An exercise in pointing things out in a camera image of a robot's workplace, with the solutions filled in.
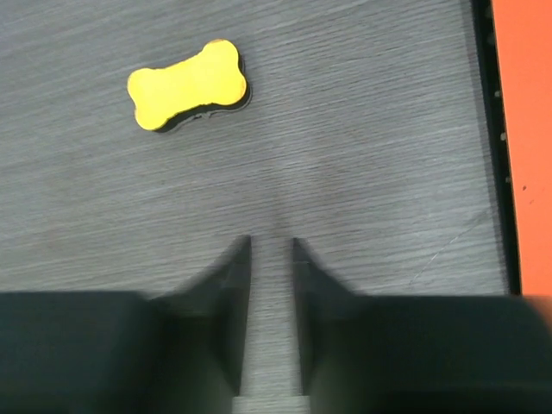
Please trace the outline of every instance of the yellow bone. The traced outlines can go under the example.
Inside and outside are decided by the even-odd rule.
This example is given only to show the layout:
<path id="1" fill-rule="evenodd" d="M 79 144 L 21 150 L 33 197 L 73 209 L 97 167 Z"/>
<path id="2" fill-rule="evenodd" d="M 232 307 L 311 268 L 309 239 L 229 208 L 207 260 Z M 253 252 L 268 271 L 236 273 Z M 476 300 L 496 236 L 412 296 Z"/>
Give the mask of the yellow bone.
<path id="1" fill-rule="evenodd" d="M 236 47 L 226 40 L 207 43 L 203 50 L 175 65 L 142 68 L 129 76 L 129 95 L 142 128 L 156 130 L 176 115 L 200 106 L 238 104 L 248 90 Z"/>

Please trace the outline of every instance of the orange board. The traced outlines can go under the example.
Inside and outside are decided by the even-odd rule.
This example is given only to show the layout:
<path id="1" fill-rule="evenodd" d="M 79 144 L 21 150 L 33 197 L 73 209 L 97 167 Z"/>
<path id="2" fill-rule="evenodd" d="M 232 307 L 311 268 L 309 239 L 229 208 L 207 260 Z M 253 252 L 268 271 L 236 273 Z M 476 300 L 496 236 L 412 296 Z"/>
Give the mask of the orange board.
<path id="1" fill-rule="evenodd" d="M 552 1 L 492 2 L 522 293 L 552 295 Z"/>

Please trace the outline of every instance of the scratch on table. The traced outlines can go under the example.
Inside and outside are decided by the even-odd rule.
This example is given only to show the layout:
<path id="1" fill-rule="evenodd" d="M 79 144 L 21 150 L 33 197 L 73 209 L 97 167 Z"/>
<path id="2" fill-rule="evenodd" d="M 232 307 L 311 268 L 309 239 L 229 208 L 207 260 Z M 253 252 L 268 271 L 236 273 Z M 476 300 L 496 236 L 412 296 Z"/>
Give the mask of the scratch on table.
<path id="1" fill-rule="evenodd" d="M 463 235 L 466 233 L 469 233 L 473 229 L 475 229 L 477 226 L 479 226 L 483 221 L 487 218 L 487 215 L 489 213 L 489 209 L 483 210 L 480 214 L 474 217 L 473 220 L 470 221 L 470 224 L 468 225 L 467 229 L 461 231 L 457 236 L 450 239 L 447 243 L 444 244 L 431 258 L 428 260 L 428 262 L 422 267 L 422 270 L 420 270 L 416 276 L 414 276 L 408 286 L 412 285 L 421 275 L 423 272 L 427 270 L 427 268 L 433 263 L 433 261 L 441 254 L 448 246 L 450 246 L 452 243 L 456 242 L 458 239 L 460 239 Z"/>

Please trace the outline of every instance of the gray tabletop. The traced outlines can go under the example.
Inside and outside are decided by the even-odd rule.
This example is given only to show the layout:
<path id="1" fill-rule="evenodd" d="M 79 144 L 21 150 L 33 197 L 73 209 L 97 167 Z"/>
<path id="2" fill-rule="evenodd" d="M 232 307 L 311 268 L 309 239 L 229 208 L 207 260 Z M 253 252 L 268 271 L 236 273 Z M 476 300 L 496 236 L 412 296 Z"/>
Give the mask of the gray tabletop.
<path id="1" fill-rule="evenodd" d="M 141 130 L 130 72 L 215 38 L 251 104 Z M 304 408 L 292 235 L 366 292 L 505 289 L 466 1 L 3 0 L 0 96 L 0 288 L 162 292 L 256 236 L 238 411 Z"/>

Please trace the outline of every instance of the gray wooden table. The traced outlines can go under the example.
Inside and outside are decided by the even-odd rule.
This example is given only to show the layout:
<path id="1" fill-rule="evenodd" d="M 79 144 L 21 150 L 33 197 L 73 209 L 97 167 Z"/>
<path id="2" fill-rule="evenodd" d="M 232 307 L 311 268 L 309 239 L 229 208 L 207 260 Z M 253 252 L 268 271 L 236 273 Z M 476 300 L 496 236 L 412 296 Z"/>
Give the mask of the gray wooden table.
<path id="1" fill-rule="evenodd" d="M 303 410 L 291 235 L 366 292 L 504 291 L 469 19 L 460 0 L 3 0 L 0 288 L 161 292 L 251 233 L 236 409 Z M 214 38 L 251 104 L 140 130 L 129 73 Z"/>

